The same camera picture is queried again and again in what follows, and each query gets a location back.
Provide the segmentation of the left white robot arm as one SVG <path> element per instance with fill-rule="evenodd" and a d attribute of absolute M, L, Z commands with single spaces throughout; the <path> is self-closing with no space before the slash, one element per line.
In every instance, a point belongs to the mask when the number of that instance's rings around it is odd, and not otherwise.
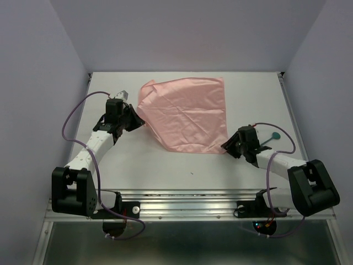
<path fill-rule="evenodd" d="M 122 98 L 108 99 L 105 113 L 96 123 L 87 143 L 64 167 L 52 172 L 52 210 L 56 213 L 91 217 L 102 210 L 112 218 L 121 218 L 122 199 L 119 192 L 102 206 L 99 162 L 116 144 L 123 131 L 133 131 L 145 122 L 133 106 Z"/>

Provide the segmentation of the pink satin napkin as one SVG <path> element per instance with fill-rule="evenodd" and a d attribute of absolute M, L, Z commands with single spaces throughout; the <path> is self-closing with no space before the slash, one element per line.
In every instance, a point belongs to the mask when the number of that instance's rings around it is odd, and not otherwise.
<path fill-rule="evenodd" d="M 168 151 L 223 154 L 228 140 L 223 78 L 189 77 L 144 84 L 137 114 Z"/>

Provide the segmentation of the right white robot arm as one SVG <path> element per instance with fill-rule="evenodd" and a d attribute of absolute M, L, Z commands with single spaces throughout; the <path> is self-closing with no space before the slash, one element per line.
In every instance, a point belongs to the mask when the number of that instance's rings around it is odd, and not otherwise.
<path fill-rule="evenodd" d="M 234 158 L 244 157 L 266 171 L 266 188 L 253 200 L 239 200 L 238 218 L 286 217 L 297 210 L 308 217 L 340 203 L 340 195 L 320 160 L 292 158 L 289 151 L 275 151 L 259 142 L 255 125 L 243 126 L 221 146 Z"/>

